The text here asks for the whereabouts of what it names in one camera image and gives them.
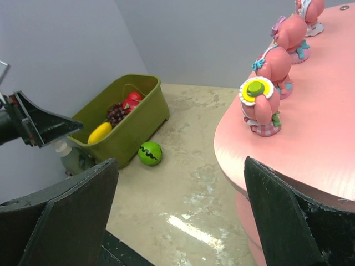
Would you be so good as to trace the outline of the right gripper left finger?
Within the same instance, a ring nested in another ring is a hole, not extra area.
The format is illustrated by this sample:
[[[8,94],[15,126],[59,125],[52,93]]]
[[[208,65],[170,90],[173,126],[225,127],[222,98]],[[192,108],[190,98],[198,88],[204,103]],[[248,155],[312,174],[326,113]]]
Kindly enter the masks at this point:
[[[118,162],[1,204],[1,265],[96,265]]]

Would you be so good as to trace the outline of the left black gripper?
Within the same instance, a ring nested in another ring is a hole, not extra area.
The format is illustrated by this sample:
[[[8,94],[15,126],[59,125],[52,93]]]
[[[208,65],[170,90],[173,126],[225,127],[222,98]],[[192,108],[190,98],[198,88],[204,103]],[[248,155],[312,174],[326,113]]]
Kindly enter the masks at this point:
[[[44,147],[83,127],[78,120],[40,108],[21,91],[1,99],[1,145],[22,139],[26,145]]]

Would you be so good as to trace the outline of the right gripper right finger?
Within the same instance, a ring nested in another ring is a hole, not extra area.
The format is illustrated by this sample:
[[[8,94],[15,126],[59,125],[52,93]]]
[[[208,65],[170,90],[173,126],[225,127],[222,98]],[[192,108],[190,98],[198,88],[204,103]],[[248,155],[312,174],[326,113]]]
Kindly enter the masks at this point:
[[[251,157],[244,178],[267,265],[354,265],[354,201]]]

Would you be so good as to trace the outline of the pink figurine with yellow hat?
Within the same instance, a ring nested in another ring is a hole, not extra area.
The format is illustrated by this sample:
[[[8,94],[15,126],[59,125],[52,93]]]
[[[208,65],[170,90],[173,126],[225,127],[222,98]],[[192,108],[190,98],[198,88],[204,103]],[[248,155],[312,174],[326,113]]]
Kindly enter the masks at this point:
[[[261,137],[280,132],[280,95],[273,83],[264,77],[247,79],[240,87],[239,101],[244,121],[250,130]]]

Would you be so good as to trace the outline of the pink figurine with blue glasses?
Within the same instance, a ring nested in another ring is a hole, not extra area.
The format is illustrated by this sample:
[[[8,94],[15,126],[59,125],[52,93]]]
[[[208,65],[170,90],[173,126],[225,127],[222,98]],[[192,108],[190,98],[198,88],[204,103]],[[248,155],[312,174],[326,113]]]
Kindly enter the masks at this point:
[[[273,83],[281,100],[293,92],[293,81],[289,76],[291,68],[291,56],[277,44],[268,47],[252,64],[256,76],[267,78]]]

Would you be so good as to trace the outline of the pink pig figurine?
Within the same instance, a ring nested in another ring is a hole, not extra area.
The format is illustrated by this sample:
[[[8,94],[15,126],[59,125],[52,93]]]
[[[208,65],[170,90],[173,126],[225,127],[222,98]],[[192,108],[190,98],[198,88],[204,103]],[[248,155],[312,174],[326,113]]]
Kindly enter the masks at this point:
[[[310,56],[310,46],[305,37],[307,24],[298,14],[280,16],[271,28],[270,36],[274,44],[284,48],[292,58],[292,64],[299,64]]]

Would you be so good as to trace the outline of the red white figurine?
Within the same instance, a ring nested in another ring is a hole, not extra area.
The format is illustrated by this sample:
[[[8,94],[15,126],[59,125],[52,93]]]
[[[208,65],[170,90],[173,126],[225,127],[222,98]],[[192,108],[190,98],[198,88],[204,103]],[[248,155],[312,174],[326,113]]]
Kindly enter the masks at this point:
[[[325,8],[324,0],[295,0],[295,11],[307,24],[306,37],[314,37],[324,31],[318,17]]]

